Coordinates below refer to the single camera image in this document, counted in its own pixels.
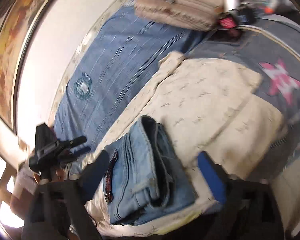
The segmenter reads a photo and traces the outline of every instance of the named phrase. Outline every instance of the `circular emblem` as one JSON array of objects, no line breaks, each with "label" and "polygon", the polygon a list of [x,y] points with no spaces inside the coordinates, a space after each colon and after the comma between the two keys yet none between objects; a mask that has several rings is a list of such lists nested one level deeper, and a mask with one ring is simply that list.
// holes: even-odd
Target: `circular emblem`
[{"label": "circular emblem", "polygon": [[91,78],[88,74],[82,73],[80,77],[74,84],[74,92],[77,94],[78,98],[84,100],[91,94]]}]

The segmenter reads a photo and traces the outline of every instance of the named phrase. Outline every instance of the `denim waistband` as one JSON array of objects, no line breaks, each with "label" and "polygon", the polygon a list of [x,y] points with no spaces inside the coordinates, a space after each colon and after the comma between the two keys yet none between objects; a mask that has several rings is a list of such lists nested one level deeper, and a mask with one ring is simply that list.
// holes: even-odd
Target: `denim waistband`
[{"label": "denim waistband", "polygon": [[151,117],[141,116],[105,150],[111,159],[104,193],[112,225],[144,224],[194,202],[162,125]]}]

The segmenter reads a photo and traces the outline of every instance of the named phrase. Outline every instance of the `picture frame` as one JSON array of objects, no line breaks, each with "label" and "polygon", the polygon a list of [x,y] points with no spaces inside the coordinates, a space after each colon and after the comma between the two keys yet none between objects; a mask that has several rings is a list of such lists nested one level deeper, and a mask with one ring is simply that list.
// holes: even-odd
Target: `picture frame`
[{"label": "picture frame", "polygon": [[15,0],[0,27],[0,118],[17,134],[20,76],[42,17],[55,0]]}]

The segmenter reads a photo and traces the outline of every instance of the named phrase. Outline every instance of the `pink star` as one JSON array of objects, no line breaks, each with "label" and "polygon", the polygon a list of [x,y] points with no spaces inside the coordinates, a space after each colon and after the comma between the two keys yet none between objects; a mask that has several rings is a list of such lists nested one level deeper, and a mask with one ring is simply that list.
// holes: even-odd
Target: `pink star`
[{"label": "pink star", "polygon": [[262,70],[271,78],[269,95],[274,96],[280,93],[286,99],[288,105],[292,104],[292,92],[300,89],[300,81],[289,76],[285,64],[281,58],[275,65],[269,63],[259,63]]}]

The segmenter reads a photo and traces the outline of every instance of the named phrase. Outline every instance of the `beige pillow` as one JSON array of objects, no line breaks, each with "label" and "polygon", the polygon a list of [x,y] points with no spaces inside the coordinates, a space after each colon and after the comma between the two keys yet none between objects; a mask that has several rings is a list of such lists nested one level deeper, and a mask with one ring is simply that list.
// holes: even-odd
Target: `beige pillow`
[{"label": "beige pillow", "polygon": [[223,0],[137,0],[136,15],[177,27],[208,31]]}]

